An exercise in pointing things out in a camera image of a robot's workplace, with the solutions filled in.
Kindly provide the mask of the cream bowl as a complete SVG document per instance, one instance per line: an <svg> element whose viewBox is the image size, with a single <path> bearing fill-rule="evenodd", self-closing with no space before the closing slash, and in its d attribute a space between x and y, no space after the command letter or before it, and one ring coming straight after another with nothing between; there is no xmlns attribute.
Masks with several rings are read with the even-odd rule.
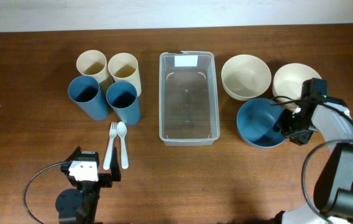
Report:
<svg viewBox="0 0 353 224"><path fill-rule="evenodd" d="M289 63L277 70L273 78L272 93L274 96L286 96L277 98L279 103L291 100L299 100L303 82L321 76L313 68L302 63Z"/></svg>
<svg viewBox="0 0 353 224"><path fill-rule="evenodd" d="M268 65L253 55L236 55L225 62L221 70L222 86L235 100L248 101L265 93L272 74Z"/></svg>

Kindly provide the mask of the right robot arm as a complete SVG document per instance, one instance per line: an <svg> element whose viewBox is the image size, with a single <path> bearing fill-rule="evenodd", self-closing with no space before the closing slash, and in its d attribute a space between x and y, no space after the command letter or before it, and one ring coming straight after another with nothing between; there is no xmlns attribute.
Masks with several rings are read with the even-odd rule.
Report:
<svg viewBox="0 0 353 224"><path fill-rule="evenodd" d="M342 99L327 95L326 80L312 78L302 84L301 98L286 103L297 105L285 110L276 127L297 145L307 144L315 131L324 142L306 156L301 169L301 189L306 203L294 210L281 211L274 223L353 223L353 120ZM318 177L313 197L306 191L306 168L313 154L323 147L331 155Z"/></svg>

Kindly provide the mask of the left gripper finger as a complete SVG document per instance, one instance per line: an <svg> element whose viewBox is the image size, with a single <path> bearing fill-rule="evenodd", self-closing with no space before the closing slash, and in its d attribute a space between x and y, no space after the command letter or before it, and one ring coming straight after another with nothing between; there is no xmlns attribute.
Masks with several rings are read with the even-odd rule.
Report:
<svg viewBox="0 0 353 224"><path fill-rule="evenodd" d="M80 154L81 154L81 147L77 146L76 149L72 152L72 154L70 156L67 157L67 159L65 161L66 162L77 161Z"/></svg>
<svg viewBox="0 0 353 224"><path fill-rule="evenodd" d="M121 170L120 170L119 163L117 160L117 148L116 147L113 147L113 149L112 149L110 170L111 170L112 182L120 182L121 181Z"/></svg>

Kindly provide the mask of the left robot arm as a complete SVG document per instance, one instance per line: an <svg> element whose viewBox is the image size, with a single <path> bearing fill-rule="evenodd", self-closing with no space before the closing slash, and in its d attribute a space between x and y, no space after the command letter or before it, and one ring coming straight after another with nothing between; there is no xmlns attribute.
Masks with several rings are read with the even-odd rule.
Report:
<svg viewBox="0 0 353 224"><path fill-rule="evenodd" d="M61 165L73 186L61 192L55 202L60 223L94 223L100 191L121 181L117 149L112 150L110 173L99 173L99 154L77 147Z"/></svg>

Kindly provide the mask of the blue bowl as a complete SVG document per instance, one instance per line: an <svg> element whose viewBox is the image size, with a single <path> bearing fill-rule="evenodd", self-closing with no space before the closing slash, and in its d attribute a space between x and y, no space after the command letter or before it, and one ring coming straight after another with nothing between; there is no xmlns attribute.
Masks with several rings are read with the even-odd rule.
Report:
<svg viewBox="0 0 353 224"><path fill-rule="evenodd" d="M270 99L256 98L245 102L238 111L236 123L240 137L255 147L276 147L285 141L277 127L277 121L284 112L280 105L273 105Z"/></svg>

